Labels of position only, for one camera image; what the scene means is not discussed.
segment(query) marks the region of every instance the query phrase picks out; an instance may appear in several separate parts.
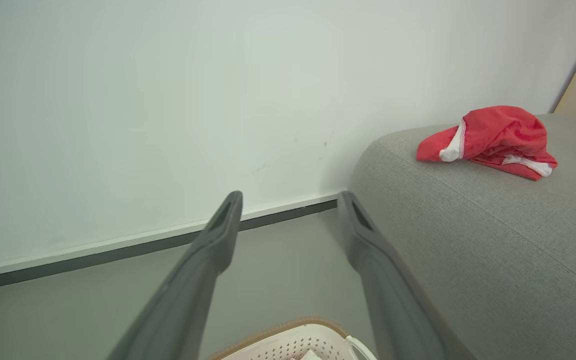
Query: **sofa seam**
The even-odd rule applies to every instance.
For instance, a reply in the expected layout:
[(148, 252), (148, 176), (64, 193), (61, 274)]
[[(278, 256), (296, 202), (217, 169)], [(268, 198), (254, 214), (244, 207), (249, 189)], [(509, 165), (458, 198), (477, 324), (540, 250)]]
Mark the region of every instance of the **sofa seam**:
[(457, 194), (460, 198), (468, 201), (469, 203), (471, 203), (474, 207), (476, 207), (477, 209), (481, 210), (482, 212), (484, 212), (486, 215), (488, 215), (489, 217), (491, 217), (492, 219), (494, 219), (495, 221), (497, 221), (499, 224), (501, 224), (504, 228), (506, 228), (507, 230), (510, 230), (511, 232), (513, 232), (515, 235), (517, 235), (518, 237), (520, 237), (521, 239), (525, 240), (526, 242), (528, 242), (529, 244), (531, 244), (533, 247), (535, 247), (535, 249), (537, 249), (538, 251), (540, 251), (541, 253), (543, 253), (544, 255), (546, 255), (548, 258), (550, 258), (551, 260), (553, 260), (556, 264), (560, 265), (563, 269), (565, 269), (566, 271), (568, 271), (570, 274), (572, 274), (575, 278), (576, 278), (576, 272), (574, 272), (572, 269), (570, 269), (569, 267), (567, 267), (565, 264), (563, 264), (562, 262), (560, 262), (559, 260), (557, 260), (555, 257), (553, 257), (552, 255), (550, 255), (550, 253), (548, 253), (546, 250), (542, 249), (540, 246), (538, 246), (537, 244), (535, 244), (534, 242), (532, 242), (530, 239), (528, 239), (527, 237), (525, 237), (524, 235), (522, 235), (521, 233), (519, 233), (517, 230), (515, 230), (514, 228), (508, 226), (506, 223), (504, 223), (503, 221), (501, 221), (500, 219), (498, 219), (498, 217), (496, 217), (495, 215), (491, 214), (490, 212), (488, 212), (487, 210), (483, 209), (482, 207), (480, 207), (476, 202), (474, 202), (473, 200), (471, 200), (470, 198), (464, 196), (461, 193), (458, 193), (455, 189), (453, 189), (452, 187), (448, 186), (445, 182), (439, 180), (438, 178), (432, 176), (432, 174), (428, 173), (427, 171), (423, 170), (422, 168), (416, 167), (414, 166), (415, 163), (411, 162), (407, 159), (405, 159), (404, 157), (401, 157), (400, 155), (398, 155), (397, 153), (393, 152), (392, 150), (390, 150), (390, 148), (387, 148), (382, 142), (381, 139), (377, 139), (376, 141), (382, 148), (384, 148), (384, 150), (388, 151), (389, 153), (391, 153), (391, 155), (394, 155), (395, 157), (399, 158), (400, 160), (402, 160), (403, 162), (409, 164), (410, 166), (413, 166), (414, 169), (420, 171), (421, 173), (424, 173), (425, 175), (429, 176), (430, 178), (432, 178), (432, 180), (435, 180), (435, 182), (443, 185), (444, 188), (449, 189), (451, 192)]

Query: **baseboard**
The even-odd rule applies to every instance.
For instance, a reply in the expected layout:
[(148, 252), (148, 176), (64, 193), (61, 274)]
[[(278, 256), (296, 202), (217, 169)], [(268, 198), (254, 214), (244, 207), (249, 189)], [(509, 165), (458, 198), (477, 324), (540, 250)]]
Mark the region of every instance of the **baseboard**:
[[(334, 207), (334, 204), (330, 202), (336, 200), (338, 192), (327, 193), (327, 194), (315, 194), (312, 196), (306, 196), (298, 198), (288, 202), (275, 203), (274, 205), (269, 205), (266, 207), (261, 207), (257, 209), (245, 210), (241, 216), (243, 225), (242, 230), (256, 228), (259, 226), (264, 226), (272, 223), (278, 223), (279, 221), (285, 221), (288, 219), (294, 219), (295, 217), (304, 216), (307, 214), (312, 214), (315, 212), (320, 212), (322, 210), (327, 210)], [(301, 208), (311, 207), (310, 210), (295, 211)], [(118, 260), (121, 258), (127, 258), (130, 256), (140, 255), (140, 253), (150, 253), (151, 251), (162, 250), (166, 248), (172, 248), (173, 246), (179, 246), (183, 244), (188, 244), (192, 241), (192, 235), (201, 231), (209, 219), (204, 219), (202, 221), (195, 221), (192, 223), (186, 223), (183, 225), (162, 228), (160, 230), (154, 230), (149, 232), (144, 232), (137, 235), (118, 237), (116, 239), (111, 239), (107, 241), (100, 241), (97, 243), (86, 244), (82, 246), (76, 246), (73, 248), (68, 248), (65, 250), (55, 251), (53, 253), (48, 253), (45, 255), (29, 256), (20, 259), (8, 260), (0, 262), (0, 274), (7, 273), (19, 273), (24, 269), (41, 269), (45, 268), (44, 265), (50, 265), (55, 263), (62, 263), (69, 265), (64, 271), (69, 271), (73, 269), (80, 269), (82, 265), (74, 264), (73, 261), (68, 262), (68, 260), (76, 260), (78, 258), (91, 258), (94, 255), (102, 254), (112, 254), (110, 256), (105, 256), (103, 262)], [(148, 243), (157, 242), (158, 244), (154, 246), (143, 246)], [(96, 265), (99, 260), (89, 261), (89, 264)], [(29, 280), (29, 278), (39, 278), (40, 276), (46, 276), (41, 274), (51, 275), (55, 273), (55, 270), (51, 271), (41, 271), (38, 275), (24, 275), (19, 277), (23, 280)], [(16, 283), (18, 280), (5, 281), (5, 283)]]

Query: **basket handle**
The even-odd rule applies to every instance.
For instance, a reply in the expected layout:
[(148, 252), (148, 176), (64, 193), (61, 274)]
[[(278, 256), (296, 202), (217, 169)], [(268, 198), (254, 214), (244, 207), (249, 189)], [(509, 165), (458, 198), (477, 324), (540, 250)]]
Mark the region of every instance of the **basket handle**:
[(345, 339), (348, 341), (348, 347), (350, 349), (350, 356), (352, 356), (352, 360), (359, 360), (357, 354), (355, 353), (355, 349), (359, 350), (359, 353), (361, 353), (361, 355), (363, 355), (366, 360), (377, 360), (372, 351), (370, 351), (363, 342), (355, 339), (350, 335), (348, 335)]

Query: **basket rim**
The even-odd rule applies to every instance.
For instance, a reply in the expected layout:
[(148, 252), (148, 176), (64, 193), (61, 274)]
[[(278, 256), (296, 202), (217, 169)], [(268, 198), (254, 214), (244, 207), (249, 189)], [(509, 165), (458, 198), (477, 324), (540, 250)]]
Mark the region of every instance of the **basket rim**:
[(255, 335), (252, 335), (250, 337), (246, 337), (243, 340), (236, 342), (235, 344), (223, 350), (213, 353), (212, 355), (208, 356), (207, 360), (222, 360), (223, 358), (233, 355), (234, 353), (237, 353), (237, 351), (247, 348), (265, 338), (274, 337), (274, 335), (278, 335), (283, 333), (284, 331), (299, 328), (300, 326), (304, 325), (325, 326), (326, 328), (329, 328), (330, 330), (333, 330), (334, 332), (338, 333), (344, 339), (350, 335), (350, 333), (348, 333), (348, 331), (346, 331), (341, 325), (328, 319), (324, 319), (323, 317), (317, 317), (317, 316), (300, 317), (298, 319), (294, 319), (292, 321), (288, 321), (279, 324), (277, 326), (274, 326), (272, 328), (269, 328), (268, 330), (256, 333)]

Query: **white baseboard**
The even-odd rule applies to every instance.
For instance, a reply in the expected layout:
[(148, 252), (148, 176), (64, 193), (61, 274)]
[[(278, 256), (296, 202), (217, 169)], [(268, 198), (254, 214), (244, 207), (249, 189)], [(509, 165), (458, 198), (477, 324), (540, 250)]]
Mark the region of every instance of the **white baseboard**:
[[(257, 209), (245, 210), (241, 215), (241, 219), (242, 221), (246, 221), (249, 219), (263, 217), (270, 214), (285, 212), (286, 210), (293, 210), (302, 207), (308, 207), (309, 205), (325, 203), (327, 201), (335, 200), (337, 198), (337, 194), (338, 192), (327, 194), (316, 194), (312, 196), (298, 198), (296, 200), (288, 202), (275, 203), (274, 205), (260, 207)], [(206, 225), (206, 223), (208, 223), (208, 220), (210, 219), (204, 219), (192, 223), (185, 223), (183, 225), (162, 228), (160, 230), (143, 232), (137, 235), (117, 237), (116, 239), (99, 241), (96, 243), (85, 244), (82, 246), (75, 246), (72, 248), (67, 248), (65, 250), (55, 251), (44, 255), (35, 255), (35, 256), (22, 257), (19, 259), (2, 261), (0, 262), (0, 274), (32, 267), (38, 267), (40, 265), (62, 262), (63, 260), (80, 258), (82, 256), (103, 253), (105, 251), (126, 248), (128, 246), (135, 246), (147, 242), (153, 242), (156, 240), (176, 237), (178, 235), (193, 233), (195, 231), (202, 230)]]

